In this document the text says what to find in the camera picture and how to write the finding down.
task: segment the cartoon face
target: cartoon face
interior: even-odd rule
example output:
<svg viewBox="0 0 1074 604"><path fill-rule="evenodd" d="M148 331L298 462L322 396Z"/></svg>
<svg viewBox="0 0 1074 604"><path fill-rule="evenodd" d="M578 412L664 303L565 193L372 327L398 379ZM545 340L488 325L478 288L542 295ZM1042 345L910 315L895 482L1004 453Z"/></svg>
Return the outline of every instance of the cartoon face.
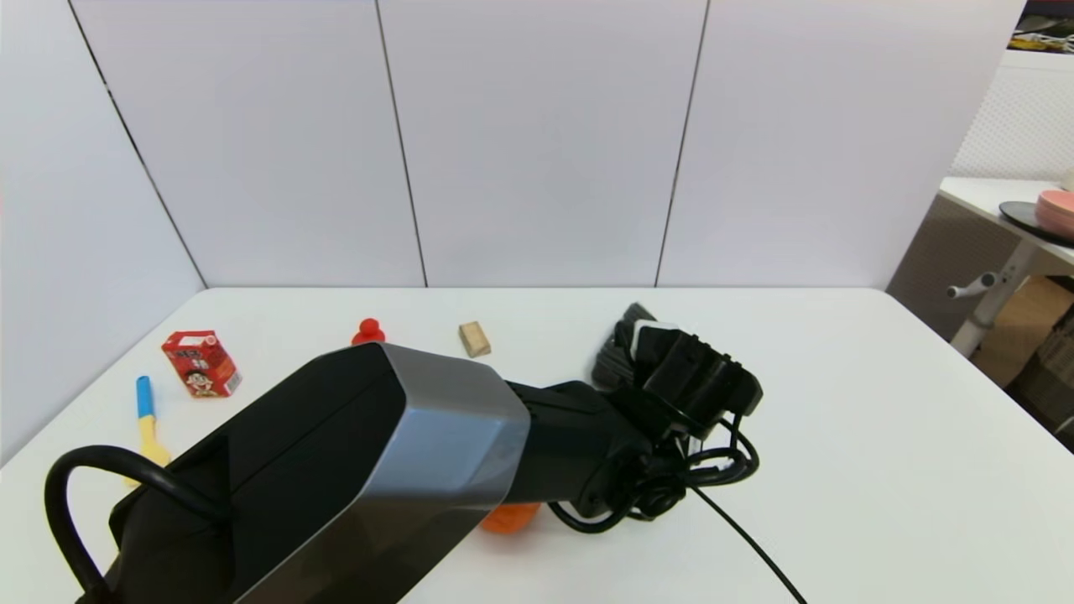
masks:
<svg viewBox="0 0 1074 604"><path fill-rule="evenodd" d="M213 391L213 380L200 371L191 371L187 374L187 384L194 390L195 397L216 397Z"/></svg>

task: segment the white desk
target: white desk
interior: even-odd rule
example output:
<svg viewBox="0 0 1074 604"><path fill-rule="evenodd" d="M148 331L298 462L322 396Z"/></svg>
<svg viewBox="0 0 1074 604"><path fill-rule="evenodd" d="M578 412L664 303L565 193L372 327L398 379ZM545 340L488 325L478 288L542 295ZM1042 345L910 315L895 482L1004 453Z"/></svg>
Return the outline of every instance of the white desk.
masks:
<svg viewBox="0 0 1074 604"><path fill-rule="evenodd" d="M985 334L991 329L996 317L1021 286L1026 276L1029 275L1034 260L1042 251L1050 254L1065 265L1074 264L1074 249L1048 243L1011 224L1000 213L1000 204L1004 201L1035 202L1041 191L1056 188L1059 188L1059 185L1049 181L954 177L943 179L939 191L940 197L1020 238L1018 246L1011 254L1003 269L998 272L1000 281L982 297L976 308L950 341L952 346L962 355L969 357L977 349Z"/></svg>
<svg viewBox="0 0 1074 604"><path fill-rule="evenodd" d="M214 289L134 346L2 471L0 601L78 593L52 542L42 483L62 452L136 447L134 379L150 375L173 454L376 316L396 344L462 355L479 319L506 378L584 377L640 301L760 379L744 432L760 471L709 492L813 603L1070 602L1074 457L909 312L871 290ZM192 400L160 351L177 329L216 329L246 378ZM75 473L70 501L103 567L121 480ZM694 495L653 523L575 533L547 510L522 534L476 531L407 602L789 602L749 546Z"/></svg>

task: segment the wooden block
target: wooden block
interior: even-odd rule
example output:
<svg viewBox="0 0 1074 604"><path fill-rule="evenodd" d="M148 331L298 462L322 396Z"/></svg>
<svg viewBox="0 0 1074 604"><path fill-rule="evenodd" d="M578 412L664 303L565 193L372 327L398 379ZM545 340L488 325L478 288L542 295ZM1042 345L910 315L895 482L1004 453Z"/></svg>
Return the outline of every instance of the wooden block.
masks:
<svg viewBox="0 0 1074 604"><path fill-rule="evenodd" d="M492 351L492 344L489 344L489 339L477 321L459 326L459 336L463 339L463 346L471 359Z"/></svg>

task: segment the black cable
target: black cable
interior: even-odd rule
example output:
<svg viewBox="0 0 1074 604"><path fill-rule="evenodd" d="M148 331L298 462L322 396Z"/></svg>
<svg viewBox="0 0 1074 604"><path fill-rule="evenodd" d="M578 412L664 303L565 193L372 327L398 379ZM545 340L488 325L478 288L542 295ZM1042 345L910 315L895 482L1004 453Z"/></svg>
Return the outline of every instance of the black cable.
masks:
<svg viewBox="0 0 1074 604"><path fill-rule="evenodd" d="M562 520L564 524L580 533L594 534L603 533L615 524L619 524L620 521L623 518L626 518L626 516L630 513L630 508L634 507L634 501L630 501L626 505L623 505L619 509L612 512L611 516L598 522L583 522L571 516L569 512L563 508L563 505L554 501L549 502L548 506L552 509L552 514L555 514L555 517Z"/></svg>
<svg viewBox="0 0 1074 604"><path fill-rule="evenodd" d="M735 414L735 421L731 422L731 444L732 449L738 448L739 427L742 425L742 414Z"/></svg>
<svg viewBox="0 0 1074 604"><path fill-rule="evenodd" d="M104 600L108 588L78 538L78 531L71 520L71 509L68 507L68 478L71 471L83 466L133 478L212 522L226 522L231 518L231 510L227 506L217 504L168 470L135 452L107 445L92 445L63 454L45 477L45 516L60 552L90 601Z"/></svg>
<svg viewBox="0 0 1074 604"><path fill-rule="evenodd" d="M780 570L780 566L777 565L775 561L769 558L768 553L765 552L765 550L760 547L760 545L757 542L755 542L753 537L750 536L750 533L745 532L745 529L740 527L739 523L736 522L735 519L731 518L726 512L724 512L722 507L716 505L716 502L709 499L709 495L701 492L701 489L698 489L693 485L691 485L690 488L695 493L697 493L699 498L703 499L705 503L708 503L709 506L712 507L712 509L715 509L716 514L722 516L723 519L728 524L730 524L732 529L735 529L735 531L739 534L739 536L741 536L743 540L745 540L748 544L750 544L750 547L752 547L753 550L757 552L757 556L759 556L760 559L764 560L766 564L768 564L768 567L771 569L773 573L775 573L775 576L780 578L780 580L783 583L783 587L787 588L787 591L790 592L790 595L795 598L796 602L798 602L799 604L807 604L806 599L802 598L802 594L798 592L798 589L795 587L795 584L790 583L790 579L788 579L787 576L783 574L783 571Z"/></svg>
<svg viewBox="0 0 1074 604"><path fill-rule="evenodd" d="M730 423L721 419L720 423L731 432L735 447L717 447L698 451L690 457L683 457L677 443L664 443L657 447L654 455L663 456L665 470L656 476L643 478L626 494L626 503L614 509L610 516L597 522L585 522L566 512L560 503L551 502L549 507L556 518L571 529L582 533L603 533L623 518L651 521L665 514L686 497L686 487L717 487L744 480L752 476L760 466L757 449L739 432L739 416ZM741 443L743 452L738 448ZM695 468L701 463L725 459L730 463L726 468L710 465Z"/></svg>

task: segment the yellow spatula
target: yellow spatula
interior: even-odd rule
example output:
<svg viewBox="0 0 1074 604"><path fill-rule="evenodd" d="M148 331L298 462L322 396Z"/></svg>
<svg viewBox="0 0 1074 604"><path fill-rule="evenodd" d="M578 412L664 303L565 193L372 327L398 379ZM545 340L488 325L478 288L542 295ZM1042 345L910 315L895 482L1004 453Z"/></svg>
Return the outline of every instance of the yellow spatula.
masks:
<svg viewBox="0 0 1074 604"><path fill-rule="evenodd" d="M157 465L168 465L172 461L172 456L163 445L157 442L157 414L153 406L153 387L149 385L149 376L139 377L135 387L137 389L137 429L142 433L142 449L139 452ZM137 486L137 480L127 478L126 481L131 487Z"/></svg>

